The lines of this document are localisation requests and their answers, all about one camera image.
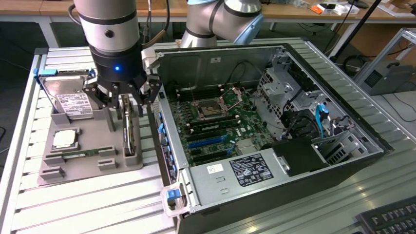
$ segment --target motherboard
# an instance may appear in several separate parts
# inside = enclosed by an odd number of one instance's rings
[[[273,137],[242,87],[177,91],[169,96],[187,162],[205,164],[259,150]]]

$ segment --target warning label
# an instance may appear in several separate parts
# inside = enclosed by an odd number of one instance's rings
[[[229,161],[239,186],[255,184],[273,178],[261,154]]]
[[[91,108],[86,94],[59,94],[55,95],[55,97],[67,116],[91,114]]]

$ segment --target green circuit board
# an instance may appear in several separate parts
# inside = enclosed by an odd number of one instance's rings
[[[178,102],[175,97],[167,97],[181,145],[190,166],[242,155],[246,153],[246,150],[257,151],[263,144],[273,142],[273,137],[262,125],[262,120],[254,108],[251,108],[253,104],[243,92],[241,95],[241,102],[229,109],[229,111],[223,111],[215,105],[215,103],[218,103],[217,97],[182,102]],[[226,107],[230,107],[238,102],[237,95],[233,92],[226,92],[222,95],[222,100]],[[235,115],[238,115],[237,119],[214,122],[215,119],[221,117],[234,117]],[[217,136],[189,141],[187,139],[190,136],[199,136],[203,134],[198,134],[197,132],[190,133],[189,124],[199,123],[199,121],[207,119],[213,121],[213,123],[207,125],[209,127],[194,127],[194,130],[202,132],[207,131],[207,134],[217,134]],[[221,142],[218,143],[191,149],[187,147],[191,142],[201,142],[213,138],[217,139],[218,137],[221,137]],[[239,150],[242,143],[246,147],[243,150]]]

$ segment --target keyboard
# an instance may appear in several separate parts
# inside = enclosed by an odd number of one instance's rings
[[[366,234],[416,234],[416,196],[362,212],[357,220]]]

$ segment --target sticker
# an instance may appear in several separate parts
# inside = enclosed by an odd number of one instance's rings
[[[91,108],[86,94],[59,94],[55,95],[55,97],[67,116],[91,114]]]
[[[206,169],[207,169],[207,174],[221,172],[223,170],[222,164],[214,164],[211,166],[206,166]]]
[[[221,62],[221,57],[210,58],[210,63]]]
[[[261,154],[229,161],[239,186],[255,184],[273,178]]]
[[[209,129],[214,129],[214,128],[218,128],[218,127],[219,127],[219,125],[213,125],[213,126],[210,126],[210,127],[202,128],[201,131],[209,130]]]

